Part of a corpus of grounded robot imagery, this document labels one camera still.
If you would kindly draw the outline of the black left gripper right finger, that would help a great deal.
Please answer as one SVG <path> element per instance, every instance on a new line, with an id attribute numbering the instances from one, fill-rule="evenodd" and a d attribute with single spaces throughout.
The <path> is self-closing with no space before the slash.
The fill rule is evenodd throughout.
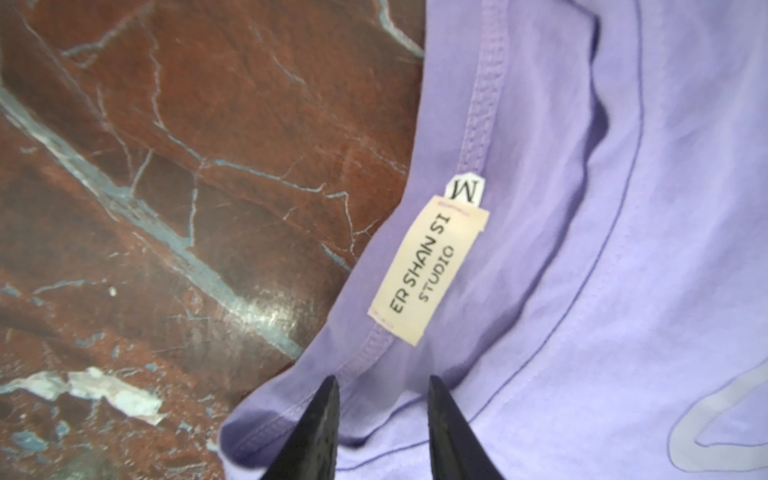
<path id="1" fill-rule="evenodd" d="M 429 451 L 436 480 L 501 480 L 468 421 L 438 376 L 431 376 L 428 391 Z"/>

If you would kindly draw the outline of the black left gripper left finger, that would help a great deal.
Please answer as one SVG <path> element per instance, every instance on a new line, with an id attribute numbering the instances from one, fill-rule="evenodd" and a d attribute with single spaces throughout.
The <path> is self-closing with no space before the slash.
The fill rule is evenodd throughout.
<path id="1" fill-rule="evenodd" d="M 331 480 L 335 477 L 340 392 L 324 379 L 262 480 Z"/>

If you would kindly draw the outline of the purple t-shirt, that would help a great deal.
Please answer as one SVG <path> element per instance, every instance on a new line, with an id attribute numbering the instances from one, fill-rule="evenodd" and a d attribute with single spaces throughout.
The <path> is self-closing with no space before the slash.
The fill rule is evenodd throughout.
<path id="1" fill-rule="evenodd" d="M 402 201 L 225 476 L 328 376 L 339 479 L 430 477 L 431 376 L 507 479 L 765 478 L 766 3 L 428 2 Z"/>

